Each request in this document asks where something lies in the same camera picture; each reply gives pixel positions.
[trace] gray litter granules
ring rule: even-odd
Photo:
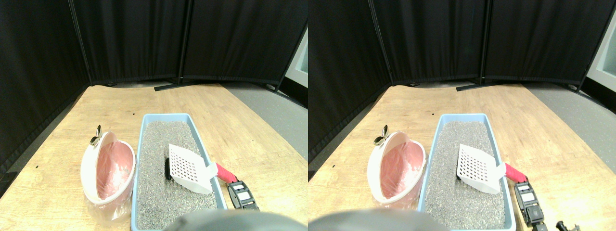
[[[194,193],[173,179],[164,178],[164,161],[169,157],[169,144],[200,155],[186,122],[154,121],[145,127],[137,186],[138,229],[164,229],[186,213],[217,208],[213,193]]]
[[[449,229],[503,229],[503,194],[480,192],[456,178],[460,144],[494,156],[484,123],[452,121],[445,124],[432,157],[426,187],[426,212]]]

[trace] white plastic scoop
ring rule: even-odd
[[[209,180],[218,175],[216,163],[206,167],[203,157],[173,144],[169,144],[169,169],[178,184],[201,194],[212,193]]]
[[[494,156],[460,144],[456,175],[464,183],[484,193],[499,194],[501,190],[498,180],[505,176],[505,172],[505,164],[496,166]]]

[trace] wooden table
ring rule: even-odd
[[[152,87],[94,86],[0,199],[0,230],[130,230],[128,222],[120,229],[95,223],[86,210],[79,169],[96,126],[137,148],[147,113],[190,114],[210,158],[248,184],[261,211],[307,223],[307,161],[224,87],[155,92]],[[226,189],[223,195],[233,209]]]
[[[488,116],[503,161],[528,176],[550,230],[557,221],[569,228],[578,224],[582,230],[615,230],[616,176],[565,122],[521,85],[461,92],[454,87],[390,87],[308,183],[309,219],[377,207],[366,170],[372,141],[383,126],[406,132],[429,153],[439,118],[446,113]],[[509,189],[515,200],[511,182]],[[517,229],[530,230],[517,203],[513,206]]]

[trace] litter box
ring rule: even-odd
[[[201,142],[201,137],[199,136],[199,132],[197,132],[197,128],[195,127],[195,123],[193,123],[190,115],[186,113],[173,113],[173,114],[146,114],[144,116],[144,120],[141,123],[141,133],[139,134],[139,147],[137,148],[137,169],[135,172],[135,185],[132,188],[132,210],[131,210],[131,230],[140,231],[137,229],[137,186],[139,184],[139,157],[141,154],[141,143],[143,141],[143,134],[145,132],[145,127],[147,124],[154,121],[183,121],[188,124],[190,127],[190,132],[192,133],[193,139],[197,143],[197,148],[199,148],[199,152],[201,153],[201,157],[205,160],[205,165],[209,166],[212,164],[212,161],[209,159],[208,152],[205,150],[203,143]],[[214,177],[210,180],[212,183],[212,188],[214,195],[216,196],[216,206],[218,209],[227,209],[227,203],[225,203],[225,199],[222,196],[221,186],[218,184],[218,178]]]
[[[417,211],[425,212],[425,202],[426,202],[426,186],[430,181],[430,168],[432,166],[432,155],[434,154],[434,150],[436,149],[436,141],[439,139],[439,134],[446,123],[451,121],[479,121],[485,124],[485,127],[488,128],[488,138],[490,139],[490,143],[492,144],[492,150],[494,151],[494,157],[496,159],[496,165],[502,164],[502,160],[500,158],[500,153],[498,152],[498,146],[496,145],[496,140],[494,139],[494,133],[492,133],[492,127],[490,126],[490,121],[488,120],[488,116],[480,113],[480,114],[444,114],[440,116],[439,125],[436,127],[436,133],[434,134],[434,140],[432,141],[432,148],[430,148],[430,156],[428,157],[428,164],[426,165],[426,176],[424,177],[423,184],[421,186],[421,193],[419,195],[419,204],[417,205]],[[516,229],[516,219],[513,214],[513,205],[511,204],[511,195],[509,194],[509,187],[507,184],[507,178],[504,176],[500,179],[501,182],[501,193],[503,194],[503,203],[505,204],[505,228],[504,229],[496,229],[496,230],[515,230]]]

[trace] black curtain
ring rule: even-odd
[[[195,0],[184,77],[278,84],[308,20],[307,1]]]
[[[310,1],[308,162],[391,83],[368,1]]]
[[[4,174],[83,91],[88,78],[66,0],[0,1],[0,22],[0,174]]]
[[[93,84],[177,77],[186,1],[76,0]]]
[[[394,85],[479,76],[485,1],[375,1]]]
[[[485,77],[580,84],[614,1],[494,1]]]

